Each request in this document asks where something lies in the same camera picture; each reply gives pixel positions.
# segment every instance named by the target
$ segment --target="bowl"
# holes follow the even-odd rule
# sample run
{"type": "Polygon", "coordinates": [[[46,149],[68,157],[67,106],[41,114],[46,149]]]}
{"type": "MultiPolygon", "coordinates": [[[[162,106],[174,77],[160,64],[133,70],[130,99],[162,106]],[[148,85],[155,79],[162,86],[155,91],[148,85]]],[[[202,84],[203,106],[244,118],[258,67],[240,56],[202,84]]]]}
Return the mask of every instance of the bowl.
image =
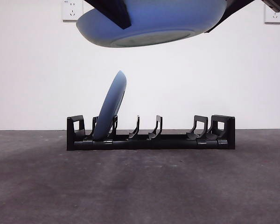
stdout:
{"type": "Polygon", "coordinates": [[[90,42],[126,48],[177,41],[215,26],[226,0],[125,0],[132,25],[122,29],[93,9],[82,15],[77,28],[90,42]]]}

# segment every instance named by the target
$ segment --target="wall socket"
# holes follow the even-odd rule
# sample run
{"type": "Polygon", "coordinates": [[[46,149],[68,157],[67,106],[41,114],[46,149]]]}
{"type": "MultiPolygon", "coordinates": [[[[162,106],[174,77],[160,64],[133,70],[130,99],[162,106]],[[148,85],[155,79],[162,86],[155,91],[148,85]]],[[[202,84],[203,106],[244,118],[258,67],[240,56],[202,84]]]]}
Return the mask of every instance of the wall socket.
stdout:
{"type": "Polygon", "coordinates": [[[280,12],[274,12],[265,4],[265,24],[280,24],[280,12]]]}
{"type": "Polygon", "coordinates": [[[83,15],[83,0],[63,0],[62,20],[77,21],[83,15]]]}

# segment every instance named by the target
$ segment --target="white wall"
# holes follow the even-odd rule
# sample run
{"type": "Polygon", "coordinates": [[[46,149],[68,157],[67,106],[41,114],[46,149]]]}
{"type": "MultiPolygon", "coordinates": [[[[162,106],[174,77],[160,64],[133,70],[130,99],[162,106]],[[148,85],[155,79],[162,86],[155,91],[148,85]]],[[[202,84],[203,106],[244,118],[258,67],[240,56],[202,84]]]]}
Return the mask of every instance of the white wall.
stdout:
{"type": "Polygon", "coordinates": [[[87,42],[61,21],[60,0],[0,0],[0,130],[65,129],[97,116],[118,70],[127,76],[119,129],[190,128],[195,114],[237,128],[280,128],[280,25],[259,0],[210,34],[131,49],[87,42]]]}

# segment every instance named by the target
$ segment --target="gray floor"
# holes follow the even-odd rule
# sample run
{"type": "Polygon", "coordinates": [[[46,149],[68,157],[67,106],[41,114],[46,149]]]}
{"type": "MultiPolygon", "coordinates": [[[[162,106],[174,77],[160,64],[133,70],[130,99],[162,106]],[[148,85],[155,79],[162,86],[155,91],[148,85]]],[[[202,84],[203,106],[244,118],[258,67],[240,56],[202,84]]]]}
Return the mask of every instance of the gray floor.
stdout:
{"type": "Polygon", "coordinates": [[[65,131],[0,131],[0,224],[280,224],[280,130],[230,151],[65,148],[65,131]]]}

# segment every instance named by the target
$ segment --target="plate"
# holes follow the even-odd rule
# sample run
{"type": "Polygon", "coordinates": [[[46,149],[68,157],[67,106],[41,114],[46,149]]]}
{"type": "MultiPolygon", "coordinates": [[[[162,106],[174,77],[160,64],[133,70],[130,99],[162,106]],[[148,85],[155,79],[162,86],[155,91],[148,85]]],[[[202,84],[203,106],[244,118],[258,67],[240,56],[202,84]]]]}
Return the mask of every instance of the plate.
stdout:
{"type": "Polygon", "coordinates": [[[119,71],[110,86],[99,113],[92,137],[94,141],[102,141],[107,138],[112,127],[113,117],[118,113],[125,91],[126,76],[122,71],[119,71]]]}

